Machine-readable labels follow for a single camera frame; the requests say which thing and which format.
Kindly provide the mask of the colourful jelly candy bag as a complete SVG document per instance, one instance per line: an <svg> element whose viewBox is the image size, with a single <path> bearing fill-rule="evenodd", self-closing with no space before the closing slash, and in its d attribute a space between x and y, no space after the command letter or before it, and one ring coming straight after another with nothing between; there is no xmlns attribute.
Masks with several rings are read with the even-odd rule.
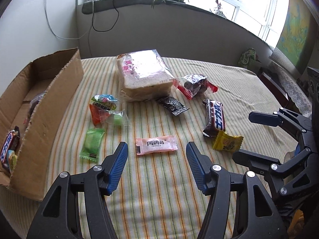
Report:
<svg viewBox="0 0 319 239"><path fill-rule="evenodd" d="M125 110L119 110L119 100L111 94L97 94L90 100L89 109L94 126L109 124L127 126Z"/></svg>

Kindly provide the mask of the small flower figurine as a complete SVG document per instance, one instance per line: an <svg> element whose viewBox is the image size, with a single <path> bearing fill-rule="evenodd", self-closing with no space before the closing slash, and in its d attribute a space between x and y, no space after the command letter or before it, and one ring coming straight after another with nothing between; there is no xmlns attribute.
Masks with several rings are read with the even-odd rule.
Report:
<svg viewBox="0 0 319 239"><path fill-rule="evenodd" d="M214 8L213 13L223 18L226 18L226 15L222 11L222 5L219 2L219 0L215 0L215 2L216 2L216 7Z"/></svg>

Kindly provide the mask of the pink snack packet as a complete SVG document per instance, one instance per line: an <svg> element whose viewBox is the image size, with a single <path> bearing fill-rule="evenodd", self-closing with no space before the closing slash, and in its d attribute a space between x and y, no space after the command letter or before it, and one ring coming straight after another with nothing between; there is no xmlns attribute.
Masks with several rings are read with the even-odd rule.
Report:
<svg viewBox="0 0 319 239"><path fill-rule="evenodd" d="M173 152L178 150L175 137L172 135L158 136L153 138L137 138L135 142L137 155Z"/></svg>

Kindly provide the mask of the striped tablecloth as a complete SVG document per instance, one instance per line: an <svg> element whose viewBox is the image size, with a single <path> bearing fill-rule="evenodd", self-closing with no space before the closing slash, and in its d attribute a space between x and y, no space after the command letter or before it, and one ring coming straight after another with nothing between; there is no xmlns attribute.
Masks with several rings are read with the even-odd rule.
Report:
<svg viewBox="0 0 319 239"><path fill-rule="evenodd" d="M233 173L245 167L232 160L241 148L283 160L296 141L279 127L251 123L251 111L272 113L279 103L256 74L221 64L167 58L176 77L202 74L217 86L188 100L178 89L172 97L185 111L173 115L157 101L120 100L117 113L101 126L91 118L91 99L121 92L114 57L85 59L84 76L59 122L44 175L48 190L62 171L77 174L101 163L117 145L128 158L117 189L106 198L119 238L196 238L208 197L197 188L186 145L193 141L211 161Z"/></svg>

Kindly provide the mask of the black small snack packet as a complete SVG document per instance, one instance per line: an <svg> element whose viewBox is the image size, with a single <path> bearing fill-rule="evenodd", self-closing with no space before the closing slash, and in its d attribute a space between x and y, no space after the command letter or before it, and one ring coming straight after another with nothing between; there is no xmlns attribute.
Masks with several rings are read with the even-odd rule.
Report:
<svg viewBox="0 0 319 239"><path fill-rule="evenodd" d="M156 99L156 101L165 107L172 115L178 116L183 112L189 110L188 107L183 105L180 101L172 96L166 96Z"/></svg>

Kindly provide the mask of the green candy packet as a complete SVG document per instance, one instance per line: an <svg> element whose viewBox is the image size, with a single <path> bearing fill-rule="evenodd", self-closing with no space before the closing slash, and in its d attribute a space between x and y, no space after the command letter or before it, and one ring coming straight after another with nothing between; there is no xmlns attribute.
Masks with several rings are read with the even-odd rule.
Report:
<svg viewBox="0 0 319 239"><path fill-rule="evenodd" d="M100 144L104 134L105 131L102 128L88 129L80 152L80 158L97 162L99 160Z"/></svg>

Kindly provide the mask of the green patterned bag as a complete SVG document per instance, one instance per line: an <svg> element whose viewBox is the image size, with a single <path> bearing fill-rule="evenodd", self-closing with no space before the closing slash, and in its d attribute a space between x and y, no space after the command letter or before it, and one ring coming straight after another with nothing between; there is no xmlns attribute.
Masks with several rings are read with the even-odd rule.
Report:
<svg viewBox="0 0 319 239"><path fill-rule="evenodd" d="M254 48L249 48L241 54L237 66L248 69L253 62L258 62L258 55Z"/></svg>

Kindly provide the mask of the wall map poster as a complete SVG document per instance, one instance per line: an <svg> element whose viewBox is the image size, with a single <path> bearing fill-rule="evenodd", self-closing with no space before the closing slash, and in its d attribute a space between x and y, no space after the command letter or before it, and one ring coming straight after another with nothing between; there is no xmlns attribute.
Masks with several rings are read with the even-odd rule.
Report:
<svg viewBox="0 0 319 239"><path fill-rule="evenodd" d="M311 57L316 31L316 20L304 1L289 0L284 27L275 47L284 68L303 74Z"/></svg>

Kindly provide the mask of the yellow candy packet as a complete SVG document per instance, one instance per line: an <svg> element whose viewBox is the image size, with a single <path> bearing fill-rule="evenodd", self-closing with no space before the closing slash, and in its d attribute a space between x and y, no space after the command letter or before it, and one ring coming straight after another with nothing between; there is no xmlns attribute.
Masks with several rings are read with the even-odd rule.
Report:
<svg viewBox="0 0 319 239"><path fill-rule="evenodd" d="M241 148L243 136L231 136L225 131L219 131L213 144L213 149L217 151L237 152Z"/></svg>

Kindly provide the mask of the packaged sliced bread loaf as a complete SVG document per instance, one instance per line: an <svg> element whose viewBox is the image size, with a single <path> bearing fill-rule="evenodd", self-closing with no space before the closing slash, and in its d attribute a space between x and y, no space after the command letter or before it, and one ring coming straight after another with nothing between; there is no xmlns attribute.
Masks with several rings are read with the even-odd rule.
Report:
<svg viewBox="0 0 319 239"><path fill-rule="evenodd" d="M126 101L144 101L171 94L178 80L157 50L143 50L116 57L120 95Z"/></svg>

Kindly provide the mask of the red chocolate cake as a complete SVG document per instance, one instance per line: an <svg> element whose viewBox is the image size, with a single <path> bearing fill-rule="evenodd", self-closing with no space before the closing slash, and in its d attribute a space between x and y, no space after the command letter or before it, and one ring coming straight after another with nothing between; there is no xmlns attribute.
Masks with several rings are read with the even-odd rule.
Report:
<svg viewBox="0 0 319 239"><path fill-rule="evenodd" d="M204 98L209 92L216 93L218 91L218 87L212 84L207 76L202 74L188 74L175 78L173 85L187 100Z"/></svg>

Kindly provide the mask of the brown cardboard box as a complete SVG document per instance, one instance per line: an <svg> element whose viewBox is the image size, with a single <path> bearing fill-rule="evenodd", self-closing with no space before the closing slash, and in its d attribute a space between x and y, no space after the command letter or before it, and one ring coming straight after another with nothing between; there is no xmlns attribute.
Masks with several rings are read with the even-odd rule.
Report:
<svg viewBox="0 0 319 239"><path fill-rule="evenodd" d="M1 166L1 186L42 201L52 145L61 119L84 76L77 48L40 57L23 68L1 95L1 144L20 129L17 164Z"/></svg>

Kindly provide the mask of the brown Snickers bar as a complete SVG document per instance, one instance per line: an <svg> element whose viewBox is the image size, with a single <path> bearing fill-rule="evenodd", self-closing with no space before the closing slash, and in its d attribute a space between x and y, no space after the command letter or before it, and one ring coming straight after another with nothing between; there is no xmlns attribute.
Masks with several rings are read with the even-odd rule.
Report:
<svg viewBox="0 0 319 239"><path fill-rule="evenodd" d="M203 134L216 138L219 132L225 131L223 104L216 100L205 99L203 105L206 108L206 126Z"/></svg>

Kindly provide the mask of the Snickers bar in box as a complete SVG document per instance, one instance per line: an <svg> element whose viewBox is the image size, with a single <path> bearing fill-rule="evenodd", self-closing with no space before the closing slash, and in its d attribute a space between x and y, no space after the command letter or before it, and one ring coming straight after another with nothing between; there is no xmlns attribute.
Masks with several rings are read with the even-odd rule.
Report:
<svg viewBox="0 0 319 239"><path fill-rule="evenodd" d="M20 143L20 129L18 126L8 132L1 149L1 163L5 170L10 174L17 164L17 147Z"/></svg>

